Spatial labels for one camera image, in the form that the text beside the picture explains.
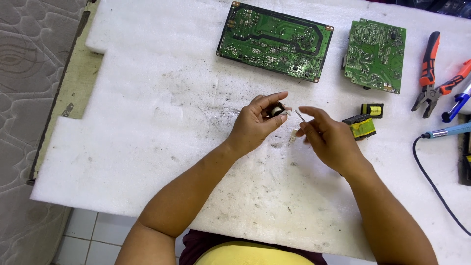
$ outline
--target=green circuit board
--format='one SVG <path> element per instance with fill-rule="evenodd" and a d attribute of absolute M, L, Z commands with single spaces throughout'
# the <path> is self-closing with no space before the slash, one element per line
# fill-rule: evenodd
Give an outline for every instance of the green circuit board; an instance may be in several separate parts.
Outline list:
<path fill-rule="evenodd" d="M 345 76 L 365 89 L 400 94 L 406 29 L 367 19 L 352 21 Z"/>
<path fill-rule="evenodd" d="M 232 2 L 217 56 L 319 82 L 333 27 Z"/>

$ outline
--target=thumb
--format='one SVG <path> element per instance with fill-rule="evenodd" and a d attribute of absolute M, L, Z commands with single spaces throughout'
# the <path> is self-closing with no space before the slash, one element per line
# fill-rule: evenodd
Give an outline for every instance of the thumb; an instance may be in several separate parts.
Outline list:
<path fill-rule="evenodd" d="M 286 120 L 288 116 L 286 115 L 278 115 L 275 116 L 263 123 L 267 134 L 272 133 L 274 130 L 278 129 Z"/>
<path fill-rule="evenodd" d="M 314 151 L 316 151 L 320 146 L 325 145 L 324 140 L 314 129 L 314 127 L 312 127 L 312 125 L 309 123 L 300 123 L 299 126 L 306 135 L 306 138 L 309 140 L 309 143 L 311 144 Z"/>

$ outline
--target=floor tile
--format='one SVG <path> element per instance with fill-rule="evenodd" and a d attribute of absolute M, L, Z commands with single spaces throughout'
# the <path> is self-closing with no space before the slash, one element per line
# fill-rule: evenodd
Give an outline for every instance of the floor tile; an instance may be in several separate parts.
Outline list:
<path fill-rule="evenodd" d="M 322 257 L 324 257 L 328 265 L 376 265 L 376 262 L 366 261 L 352 257 L 330 254 L 322 254 Z"/>
<path fill-rule="evenodd" d="M 98 213 L 92 239 L 122 245 L 137 218 Z"/>
<path fill-rule="evenodd" d="M 57 265 L 83 265 L 90 241 L 62 236 L 59 249 L 52 263 Z"/>
<path fill-rule="evenodd" d="M 180 257 L 181 252 L 185 249 L 185 245 L 183 245 L 182 239 L 184 235 L 188 234 L 188 231 L 190 230 L 185 229 L 185 231 L 183 231 L 183 233 L 175 239 L 175 256 L 176 257 Z"/>
<path fill-rule="evenodd" d="M 64 235 L 90 240 L 97 214 L 96 211 L 72 209 Z"/>
<path fill-rule="evenodd" d="M 113 265 L 121 247 L 92 241 L 85 265 Z"/>

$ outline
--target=pliers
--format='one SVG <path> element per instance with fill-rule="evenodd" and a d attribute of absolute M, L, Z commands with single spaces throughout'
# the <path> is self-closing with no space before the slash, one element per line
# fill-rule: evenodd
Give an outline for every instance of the pliers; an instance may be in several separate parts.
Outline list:
<path fill-rule="evenodd" d="M 420 85 L 422 92 L 417 97 L 417 100 L 412 107 L 412 111 L 416 111 L 420 105 L 427 102 L 429 105 L 425 109 L 423 118 L 430 117 L 430 113 L 437 105 L 437 100 L 441 95 L 448 95 L 451 90 L 459 84 L 471 71 L 471 59 L 464 63 L 461 70 L 450 81 L 435 88 L 435 57 L 440 44 L 440 32 L 435 31 L 430 35 L 425 55 L 423 56 L 422 63 L 422 76 L 420 78 Z"/>

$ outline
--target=foam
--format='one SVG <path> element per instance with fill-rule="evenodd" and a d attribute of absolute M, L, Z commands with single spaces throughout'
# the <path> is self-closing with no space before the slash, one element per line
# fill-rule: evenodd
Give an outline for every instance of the foam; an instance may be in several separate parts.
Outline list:
<path fill-rule="evenodd" d="M 429 119 L 412 113 L 428 36 L 442 32 L 437 79 L 471 58 L 471 21 L 364 1 L 247 1 L 333 25 L 319 84 L 214 55 L 230 2 L 102 1 L 87 46 L 105 53 L 82 120 L 60 117 L 31 198 L 111 214 L 138 216 L 164 185 L 229 134 L 241 107 L 258 94 L 288 90 L 287 106 L 312 105 L 342 120 L 361 103 L 385 103 L 377 135 L 359 142 L 379 176 L 429 237 L 443 264 L 471 258 L 454 223 L 412 157 L 414 138 L 444 127 L 440 99 Z M 365 91 L 340 70 L 352 20 L 407 29 L 400 95 Z M 240 159 L 214 189 L 190 228 L 311 251 L 373 260 L 346 181 L 298 140 L 288 121 Z M 418 154 L 466 227 L 470 188 L 457 183 L 457 139 L 422 140 Z"/>

